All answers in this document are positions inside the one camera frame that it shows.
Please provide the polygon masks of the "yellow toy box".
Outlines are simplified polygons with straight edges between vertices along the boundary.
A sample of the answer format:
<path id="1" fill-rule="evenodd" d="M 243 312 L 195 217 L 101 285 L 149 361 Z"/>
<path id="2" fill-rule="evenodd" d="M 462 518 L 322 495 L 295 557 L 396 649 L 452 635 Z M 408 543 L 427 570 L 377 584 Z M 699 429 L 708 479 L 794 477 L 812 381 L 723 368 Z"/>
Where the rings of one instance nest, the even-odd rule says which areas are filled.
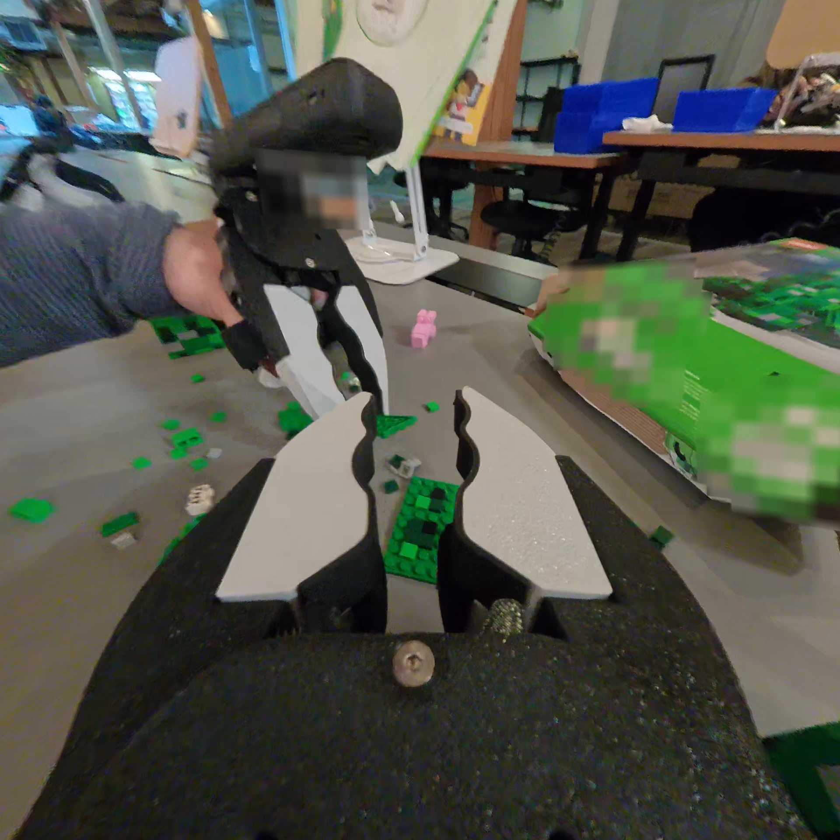
<path id="1" fill-rule="evenodd" d="M 432 137 L 475 146 L 479 141 L 492 83 L 471 68 L 458 76 L 432 130 Z"/>

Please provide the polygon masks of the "green plastic bin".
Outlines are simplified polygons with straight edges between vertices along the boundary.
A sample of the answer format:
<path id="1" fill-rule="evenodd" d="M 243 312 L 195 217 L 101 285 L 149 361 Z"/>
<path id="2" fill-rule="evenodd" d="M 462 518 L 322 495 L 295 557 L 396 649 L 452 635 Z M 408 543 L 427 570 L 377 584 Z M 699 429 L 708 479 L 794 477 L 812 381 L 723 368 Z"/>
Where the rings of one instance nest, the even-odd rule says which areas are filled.
<path id="1" fill-rule="evenodd" d="M 763 739 L 802 819 L 818 838 L 839 838 L 839 723 Z"/>

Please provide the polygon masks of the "person's left hand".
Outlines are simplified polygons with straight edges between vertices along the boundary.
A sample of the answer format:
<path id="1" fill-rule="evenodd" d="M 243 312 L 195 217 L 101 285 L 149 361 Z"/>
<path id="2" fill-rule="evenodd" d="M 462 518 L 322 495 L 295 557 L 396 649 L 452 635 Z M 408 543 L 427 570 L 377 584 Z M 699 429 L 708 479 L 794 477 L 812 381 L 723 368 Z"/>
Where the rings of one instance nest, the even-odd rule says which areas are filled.
<path id="1" fill-rule="evenodd" d="M 163 272 L 178 305 L 231 328 L 244 318 L 222 281 L 224 258 L 217 241 L 221 227 L 217 217 L 176 226 L 165 242 Z"/>

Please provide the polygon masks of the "white stand with instruction booklet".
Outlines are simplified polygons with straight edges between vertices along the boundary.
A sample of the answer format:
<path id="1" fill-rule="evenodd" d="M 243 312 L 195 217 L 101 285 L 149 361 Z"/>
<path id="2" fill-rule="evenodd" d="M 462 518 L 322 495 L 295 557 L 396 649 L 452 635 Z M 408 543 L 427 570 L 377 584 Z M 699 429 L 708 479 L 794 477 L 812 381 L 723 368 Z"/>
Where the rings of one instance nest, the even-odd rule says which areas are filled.
<path id="1" fill-rule="evenodd" d="M 552 175 L 556 172 L 585 172 L 591 177 L 599 175 L 601 182 L 587 218 L 579 254 L 582 260 L 593 259 L 596 255 L 616 178 L 632 170 L 629 156 L 624 152 L 564 154 L 556 153 L 551 143 L 512 140 L 484 141 L 470 146 L 435 139 L 430 141 L 422 157 L 432 161 L 466 162 L 471 165 L 467 176 L 477 185 L 477 189 L 472 206 L 469 242 L 486 249 L 495 246 L 497 236 L 493 229 L 480 219 L 480 214 L 495 200 L 492 190 L 502 187 L 504 181 L 510 180 L 508 176 L 492 174 L 491 170 L 494 167 L 517 165 L 547 171 Z"/>

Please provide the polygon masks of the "black and white device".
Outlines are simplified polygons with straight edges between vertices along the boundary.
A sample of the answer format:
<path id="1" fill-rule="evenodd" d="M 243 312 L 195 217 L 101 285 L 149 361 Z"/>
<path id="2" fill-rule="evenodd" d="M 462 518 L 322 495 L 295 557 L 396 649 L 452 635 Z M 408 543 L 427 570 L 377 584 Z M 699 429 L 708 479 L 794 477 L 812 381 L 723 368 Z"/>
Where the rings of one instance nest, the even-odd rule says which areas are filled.
<path id="1" fill-rule="evenodd" d="M 125 203 L 110 181 L 65 161 L 58 151 L 30 143 L 16 153 L 2 178 L 2 211 L 18 207 L 39 211 L 47 207 L 88 208 Z"/>

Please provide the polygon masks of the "green mosaic brick panel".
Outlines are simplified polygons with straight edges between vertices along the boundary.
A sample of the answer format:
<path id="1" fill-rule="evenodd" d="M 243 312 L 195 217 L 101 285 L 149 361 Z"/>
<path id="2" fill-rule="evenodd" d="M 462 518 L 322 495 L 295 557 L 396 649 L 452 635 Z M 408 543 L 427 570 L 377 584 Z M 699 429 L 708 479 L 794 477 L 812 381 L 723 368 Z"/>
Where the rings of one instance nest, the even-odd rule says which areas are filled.
<path id="1" fill-rule="evenodd" d="M 210 318 L 188 314 L 151 319 L 149 324 L 173 361 L 226 349 L 222 330 Z"/>

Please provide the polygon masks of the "wooden office desk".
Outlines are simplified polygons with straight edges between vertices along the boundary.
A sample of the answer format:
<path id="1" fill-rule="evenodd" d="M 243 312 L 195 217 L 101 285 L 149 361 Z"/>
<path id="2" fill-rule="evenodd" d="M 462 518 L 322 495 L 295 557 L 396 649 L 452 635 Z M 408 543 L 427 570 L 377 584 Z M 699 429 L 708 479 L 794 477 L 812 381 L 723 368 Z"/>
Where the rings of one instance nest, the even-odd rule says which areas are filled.
<path id="1" fill-rule="evenodd" d="M 786 234 L 838 209 L 838 134 L 605 133 L 605 146 L 629 154 L 639 179 L 616 261 L 634 257 L 658 185 L 710 187 L 689 224 L 693 245 L 718 247 Z"/>

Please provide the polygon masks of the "green studded brick plate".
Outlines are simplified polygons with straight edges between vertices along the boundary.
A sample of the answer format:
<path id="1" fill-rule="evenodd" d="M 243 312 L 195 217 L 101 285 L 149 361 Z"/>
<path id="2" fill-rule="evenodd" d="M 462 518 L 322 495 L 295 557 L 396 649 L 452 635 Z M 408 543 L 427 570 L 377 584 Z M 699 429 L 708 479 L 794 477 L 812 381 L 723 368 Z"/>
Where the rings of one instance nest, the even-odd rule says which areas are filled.
<path id="1" fill-rule="evenodd" d="M 454 520 L 459 485 L 413 477 L 385 546 L 388 574 L 435 585 L 438 547 Z"/>

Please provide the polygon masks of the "black office chair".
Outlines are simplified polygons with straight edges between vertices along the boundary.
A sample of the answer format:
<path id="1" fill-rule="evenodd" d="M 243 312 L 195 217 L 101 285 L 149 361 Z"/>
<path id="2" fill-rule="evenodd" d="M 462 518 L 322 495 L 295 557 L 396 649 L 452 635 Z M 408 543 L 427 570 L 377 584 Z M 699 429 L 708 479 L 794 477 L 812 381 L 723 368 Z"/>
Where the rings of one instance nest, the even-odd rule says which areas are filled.
<path id="1" fill-rule="evenodd" d="M 499 234 L 513 238 L 512 256 L 547 264 L 556 239 L 582 228 L 587 215 L 582 207 L 548 208 L 507 199 L 486 205 L 480 219 Z"/>

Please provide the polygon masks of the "open instruction booklet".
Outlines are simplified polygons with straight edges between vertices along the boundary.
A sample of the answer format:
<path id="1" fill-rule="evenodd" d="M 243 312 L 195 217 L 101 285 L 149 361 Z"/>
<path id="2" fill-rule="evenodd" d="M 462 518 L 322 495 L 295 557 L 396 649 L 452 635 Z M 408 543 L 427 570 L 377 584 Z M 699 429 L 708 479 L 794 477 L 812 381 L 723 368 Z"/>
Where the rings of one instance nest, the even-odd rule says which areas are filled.
<path id="1" fill-rule="evenodd" d="M 395 151 L 379 153 L 373 173 L 403 172 L 418 162 L 461 72 L 492 83 L 513 1 L 291 2 L 299 76 L 332 58 L 349 58 L 392 87 L 402 108 L 403 135 Z M 490 101 L 483 123 L 490 110 Z"/>

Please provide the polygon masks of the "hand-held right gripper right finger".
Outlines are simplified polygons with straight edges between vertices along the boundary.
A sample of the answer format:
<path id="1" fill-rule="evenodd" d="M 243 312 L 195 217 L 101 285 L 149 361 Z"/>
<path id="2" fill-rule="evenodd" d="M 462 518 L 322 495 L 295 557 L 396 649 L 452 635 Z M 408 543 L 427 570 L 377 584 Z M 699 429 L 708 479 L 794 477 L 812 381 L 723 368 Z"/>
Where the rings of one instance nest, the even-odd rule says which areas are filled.
<path id="1" fill-rule="evenodd" d="M 475 388 L 455 395 L 453 520 L 438 548 L 445 621 L 473 605 L 520 606 L 536 621 L 546 601 L 607 602 L 613 586 L 553 449 Z"/>

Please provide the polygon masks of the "person's left forearm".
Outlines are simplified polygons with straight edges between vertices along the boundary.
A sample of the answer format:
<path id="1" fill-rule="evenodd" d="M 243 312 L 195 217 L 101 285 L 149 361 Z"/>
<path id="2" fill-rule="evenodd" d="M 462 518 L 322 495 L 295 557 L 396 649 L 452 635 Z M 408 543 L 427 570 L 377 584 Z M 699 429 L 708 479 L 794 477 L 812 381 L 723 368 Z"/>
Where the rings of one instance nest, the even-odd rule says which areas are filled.
<path id="1" fill-rule="evenodd" d="M 183 314 L 165 285 L 173 212 L 141 203 L 13 207 L 1 219 L 1 367 Z"/>

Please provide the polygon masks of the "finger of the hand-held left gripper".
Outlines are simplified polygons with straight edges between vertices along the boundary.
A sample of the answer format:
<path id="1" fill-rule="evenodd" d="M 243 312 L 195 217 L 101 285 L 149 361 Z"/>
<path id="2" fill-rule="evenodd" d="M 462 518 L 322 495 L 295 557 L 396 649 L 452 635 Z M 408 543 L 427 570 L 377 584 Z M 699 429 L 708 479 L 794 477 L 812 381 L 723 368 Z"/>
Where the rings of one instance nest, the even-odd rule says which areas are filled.
<path id="1" fill-rule="evenodd" d="M 321 337 L 342 349 L 362 391 L 373 395 L 378 414 L 390 413 L 385 346 L 360 289 L 338 286 L 329 293 L 318 315 Z"/>
<path id="2" fill-rule="evenodd" d="M 344 396 L 320 343 L 317 311 L 297 287 L 271 283 L 263 291 L 286 347 L 276 371 L 304 411 L 318 420 L 342 404 Z"/>

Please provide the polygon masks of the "beige booklet stand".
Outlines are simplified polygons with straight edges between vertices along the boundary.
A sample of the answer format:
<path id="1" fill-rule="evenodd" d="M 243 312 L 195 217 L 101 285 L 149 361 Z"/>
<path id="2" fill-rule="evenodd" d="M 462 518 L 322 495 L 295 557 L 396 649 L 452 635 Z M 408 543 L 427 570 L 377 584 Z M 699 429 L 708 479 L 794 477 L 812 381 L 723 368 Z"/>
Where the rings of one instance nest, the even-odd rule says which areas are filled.
<path id="1" fill-rule="evenodd" d="M 188 159 L 196 150 L 203 87 L 202 51 L 194 36 L 178 38 L 157 51 L 154 73 L 156 124 L 150 142 L 164 155 Z"/>

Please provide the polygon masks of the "grey desk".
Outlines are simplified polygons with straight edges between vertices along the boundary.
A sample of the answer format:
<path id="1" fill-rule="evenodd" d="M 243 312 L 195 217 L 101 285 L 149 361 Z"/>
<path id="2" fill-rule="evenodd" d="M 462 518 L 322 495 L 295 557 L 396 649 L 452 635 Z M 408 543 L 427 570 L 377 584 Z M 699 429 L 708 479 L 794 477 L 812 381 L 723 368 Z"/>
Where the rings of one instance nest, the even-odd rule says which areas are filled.
<path id="1" fill-rule="evenodd" d="M 759 733 L 838 720 L 838 543 L 822 525 L 745 518 L 572 393 L 523 315 L 420 281 L 374 287 L 397 441 L 456 481 L 452 408 L 465 385 L 568 455 L 644 532 L 708 614 Z M 437 313 L 424 350 L 417 313 Z M 169 360 L 142 324 L 2 371 L 2 838 L 57 761 L 93 666 L 185 522 L 186 492 L 221 496 L 283 444 L 287 399 L 225 351 Z"/>

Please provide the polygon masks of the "black monitor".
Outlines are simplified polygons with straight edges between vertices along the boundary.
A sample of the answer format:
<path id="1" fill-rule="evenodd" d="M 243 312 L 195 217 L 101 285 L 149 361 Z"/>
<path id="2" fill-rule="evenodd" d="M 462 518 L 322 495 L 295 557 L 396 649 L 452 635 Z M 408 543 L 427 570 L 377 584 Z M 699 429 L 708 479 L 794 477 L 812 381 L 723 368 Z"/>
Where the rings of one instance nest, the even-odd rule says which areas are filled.
<path id="1" fill-rule="evenodd" d="M 679 94 L 706 89 L 714 63 L 713 54 L 662 59 L 652 115 L 662 123 L 672 123 Z"/>

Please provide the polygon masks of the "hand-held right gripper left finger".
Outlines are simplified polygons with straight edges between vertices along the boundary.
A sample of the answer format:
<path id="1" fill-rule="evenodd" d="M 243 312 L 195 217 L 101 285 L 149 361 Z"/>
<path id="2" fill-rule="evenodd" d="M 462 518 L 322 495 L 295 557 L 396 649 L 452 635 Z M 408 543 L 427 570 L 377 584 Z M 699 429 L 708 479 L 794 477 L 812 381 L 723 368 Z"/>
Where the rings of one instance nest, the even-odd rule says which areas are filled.
<path id="1" fill-rule="evenodd" d="M 387 582 L 371 482 L 377 408 L 344 402 L 275 458 L 216 590 L 279 602 L 297 621 L 384 621 Z"/>

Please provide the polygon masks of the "green toy box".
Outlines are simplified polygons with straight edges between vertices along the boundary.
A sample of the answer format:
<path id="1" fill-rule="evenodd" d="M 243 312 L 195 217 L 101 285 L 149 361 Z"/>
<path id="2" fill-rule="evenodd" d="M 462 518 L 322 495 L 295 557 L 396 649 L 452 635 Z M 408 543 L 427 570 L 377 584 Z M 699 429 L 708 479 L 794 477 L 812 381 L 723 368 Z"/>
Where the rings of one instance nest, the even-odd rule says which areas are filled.
<path id="1" fill-rule="evenodd" d="M 528 314 L 563 382 L 708 498 L 838 526 L 837 248 L 571 267 Z"/>

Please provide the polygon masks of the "blue storage bin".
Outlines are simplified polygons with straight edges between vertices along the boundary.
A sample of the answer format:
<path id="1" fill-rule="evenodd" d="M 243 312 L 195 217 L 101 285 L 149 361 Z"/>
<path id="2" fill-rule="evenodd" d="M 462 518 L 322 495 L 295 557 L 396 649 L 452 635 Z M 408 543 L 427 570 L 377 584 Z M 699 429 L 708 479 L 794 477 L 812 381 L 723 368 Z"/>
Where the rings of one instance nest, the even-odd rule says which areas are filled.
<path id="1" fill-rule="evenodd" d="M 758 87 L 682 91 L 675 106 L 673 132 L 751 132 L 760 126 L 777 94 Z"/>
<path id="2" fill-rule="evenodd" d="M 625 119 L 646 119 L 651 115 L 658 86 L 657 77 L 648 77 L 567 87 L 555 122 L 554 152 L 604 151 L 605 133 L 621 130 Z"/>

